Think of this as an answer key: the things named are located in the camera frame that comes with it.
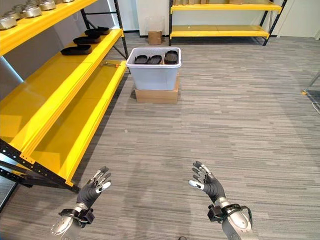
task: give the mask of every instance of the yellow shelf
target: yellow shelf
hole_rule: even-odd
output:
[[[278,11],[281,6],[272,2],[269,4],[194,4],[194,5],[173,5],[171,13],[174,11],[196,11],[196,10],[255,10],[255,11]]]
[[[89,55],[47,61],[0,102],[0,137],[33,164],[31,152],[122,35],[113,29]]]
[[[60,115],[31,154],[31,158],[60,177],[70,186],[71,179],[126,71],[119,67],[98,67]]]
[[[170,37],[269,37],[259,25],[175,25]]]
[[[76,0],[59,3],[56,9],[43,11],[42,16],[19,20],[17,26],[0,31],[0,56],[96,1]]]

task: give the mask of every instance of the white plastic bin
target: white plastic bin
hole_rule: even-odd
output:
[[[166,52],[172,50],[178,52],[177,64],[135,64],[135,58],[139,55],[161,55],[164,62]],[[136,47],[126,62],[138,90],[173,90],[181,65],[181,49],[178,47]]]

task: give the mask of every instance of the wrist mount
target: wrist mount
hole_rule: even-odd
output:
[[[218,222],[220,224],[222,224],[224,220],[226,220],[229,216],[231,216],[235,212],[240,212],[243,209],[247,209],[248,219],[250,221],[251,227],[253,225],[252,213],[250,208],[248,208],[247,206],[240,206],[239,204],[230,204],[221,208],[220,206],[214,206],[213,204],[211,204],[208,206],[208,208],[209,208],[209,212],[207,216],[209,220],[211,222]]]
[[[92,222],[94,221],[95,216],[93,214],[93,211],[94,210],[92,208],[82,209],[80,212],[72,208],[66,208],[59,212],[59,215],[62,217],[69,217],[77,220],[81,224],[81,228],[83,229],[87,224],[92,224]]]

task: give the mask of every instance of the black glove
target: black glove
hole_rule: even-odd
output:
[[[76,198],[76,202],[82,203],[90,209],[100,196],[101,192],[111,186],[111,180],[108,179],[111,176],[111,173],[108,171],[109,169],[105,166],[98,170],[93,178],[81,188],[78,197]]]
[[[213,203],[219,198],[226,197],[225,190],[221,183],[204,164],[196,161],[193,163],[193,166],[195,167],[192,168],[192,171],[196,173],[193,175],[193,178],[196,181],[189,180],[189,184],[192,187],[201,189],[208,194]]]

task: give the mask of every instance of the black shoe insole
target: black shoe insole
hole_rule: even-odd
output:
[[[73,39],[75,44],[97,44],[101,42],[101,37],[97,35],[80,36]]]
[[[161,63],[161,60],[162,60],[162,56],[160,55],[154,55],[152,57],[150,57],[148,59],[148,61],[146,62],[146,64],[148,65],[157,65],[157,64],[160,64]]]
[[[168,51],[164,57],[164,64],[177,64],[178,63],[178,53],[176,51]]]
[[[88,29],[85,32],[85,35],[108,35],[110,33],[108,27],[98,26],[98,28]]]
[[[92,53],[91,45],[71,46],[61,50],[62,55],[88,55]]]
[[[148,57],[146,55],[139,55],[134,59],[134,64],[146,64]]]

